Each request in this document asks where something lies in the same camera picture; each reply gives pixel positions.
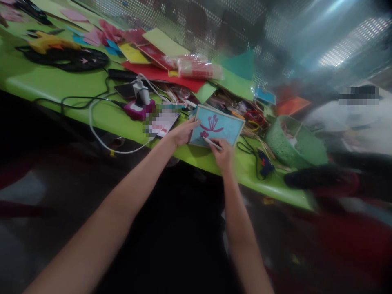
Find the pink flower drawing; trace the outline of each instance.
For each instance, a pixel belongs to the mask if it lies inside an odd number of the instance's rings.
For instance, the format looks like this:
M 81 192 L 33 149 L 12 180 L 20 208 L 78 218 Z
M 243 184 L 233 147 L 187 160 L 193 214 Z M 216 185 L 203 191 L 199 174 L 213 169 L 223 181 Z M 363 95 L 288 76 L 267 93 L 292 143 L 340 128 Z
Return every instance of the pink flower drawing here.
M 219 133 L 220 131 L 223 130 L 223 128 L 215 129 L 218 120 L 219 120 L 219 119 L 216 118 L 216 114 L 214 114 L 214 115 L 212 116 L 212 121 L 211 121 L 211 116 L 208 117 L 209 128 L 207 128 L 207 127 L 205 127 L 205 126 L 203 126 L 203 125 L 200 125 L 200 126 L 201 126 L 203 129 L 205 129 L 206 131 L 213 131 L 213 132 L 215 132 L 215 133 Z
M 202 137 L 204 137 L 204 138 L 207 138 L 208 135 L 209 135 L 209 134 L 208 134 L 206 131 L 203 131 L 203 132 L 200 133 L 200 136 L 202 136 Z

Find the black felt mask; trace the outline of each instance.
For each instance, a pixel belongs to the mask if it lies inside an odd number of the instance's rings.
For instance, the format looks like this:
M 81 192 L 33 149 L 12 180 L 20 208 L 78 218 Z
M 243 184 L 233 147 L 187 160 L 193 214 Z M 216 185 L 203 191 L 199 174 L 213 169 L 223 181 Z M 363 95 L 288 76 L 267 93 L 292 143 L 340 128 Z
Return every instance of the black felt mask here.
M 81 50 L 52 48 L 47 50 L 47 54 L 39 54 L 30 46 L 15 47 L 15 49 L 23 52 L 25 57 L 34 63 L 52 65 L 69 72 L 99 69 L 109 62 L 105 53 L 84 47 Z

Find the white pen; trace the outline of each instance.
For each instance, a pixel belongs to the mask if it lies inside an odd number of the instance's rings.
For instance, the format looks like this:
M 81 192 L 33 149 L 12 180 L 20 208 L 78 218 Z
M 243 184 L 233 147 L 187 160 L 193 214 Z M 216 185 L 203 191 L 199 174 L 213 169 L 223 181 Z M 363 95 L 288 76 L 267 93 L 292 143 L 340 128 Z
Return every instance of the white pen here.
M 221 146 L 219 146 L 218 144 L 215 144 L 214 142 L 212 142 L 209 138 L 206 138 L 206 137 L 203 137 L 203 136 L 201 136 L 203 139 L 204 139 L 204 141 L 206 141 L 208 144 L 211 144 L 211 145 L 214 145 L 220 152 L 222 152 L 222 147 Z

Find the green basket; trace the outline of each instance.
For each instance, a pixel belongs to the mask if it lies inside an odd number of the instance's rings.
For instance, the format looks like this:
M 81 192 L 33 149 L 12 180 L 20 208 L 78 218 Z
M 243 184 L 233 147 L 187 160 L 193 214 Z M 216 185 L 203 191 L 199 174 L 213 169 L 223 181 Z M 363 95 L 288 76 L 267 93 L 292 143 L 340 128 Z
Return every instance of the green basket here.
M 289 142 L 282 130 L 281 125 L 284 122 L 290 135 L 295 136 L 298 132 L 295 147 Z M 302 169 L 328 162 L 323 142 L 317 139 L 307 127 L 289 116 L 276 118 L 265 136 L 265 141 L 275 156 L 289 167 Z

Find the table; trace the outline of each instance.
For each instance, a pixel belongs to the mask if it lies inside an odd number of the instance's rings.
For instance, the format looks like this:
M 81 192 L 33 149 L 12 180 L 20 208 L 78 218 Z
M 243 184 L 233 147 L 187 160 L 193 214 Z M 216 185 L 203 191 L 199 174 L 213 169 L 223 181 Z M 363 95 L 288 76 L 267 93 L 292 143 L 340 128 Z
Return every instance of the table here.
M 66 29 L 64 22 L 53 17 L 49 17 L 49 19 L 56 26 L 65 28 L 65 31 L 59 34 L 60 37 L 72 40 L 72 33 Z M 67 73 L 55 67 L 38 65 L 28 61 L 21 52 L 14 49 L 15 46 L 23 45 L 23 40 L 20 39 L 20 36 L 27 29 L 51 30 L 35 21 L 28 23 L 9 22 L 9 28 L 0 27 L 0 64 L 2 66 L 0 71 L 0 89 L 30 101 L 36 98 L 47 98 L 57 102 L 60 102 L 66 96 L 95 96 L 105 90 L 107 73 L 103 69 L 84 73 Z M 106 52 L 103 46 L 101 46 L 100 50 Z M 106 66 L 107 69 L 123 69 L 121 65 L 114 61 L 119 62 L 124 61 L 124 59 L 110 57 L 112 61 Z M 115 84 L 116 82 L 114 81 L 109 82 L 111 91 L 113 91 L 112 87 Z M 118 95 L 111 96 L 111 99 L 124 102 Z M 69 99 L 68 103 L 74 105 L 81 103 L 81 100 Z M 59 106 L 53 103 L 42 102 L 40 104 L 54 111 L 60 111 Z M 80 122 L 88 123 L 87 109 L 75 110 L 66 108 L 65 115 Z M 98 103 L 94 107 L 93 118 L 94 125 L 97 128 L 141 144 L 145 144 L 148 141 L 148 138 L 142 132 L 142 123 L 132 121 L 118 106 L 110 102 L 102 101 Z M 249 140 L 249 142 L 256 147 L 260 147 L 260 143 L 256 140 Z M 157 140 L 148 147 L 153 147 L 156 143 Z M 174 156 L 205 171 L 220 174 L 215 164 L 214 156 L 209 149 L 184 145 L 174 153 Z M 236 148 L 235 157 L 236 174 L 240 184 L 279 201 L 302 209 L 312 210 L 310 199 L 303 190 L 288 188 L 282 178 L 276 174 L 270 174 L 266 180 L 260 181 L 256 178 L 255 158 L 252 155 Z

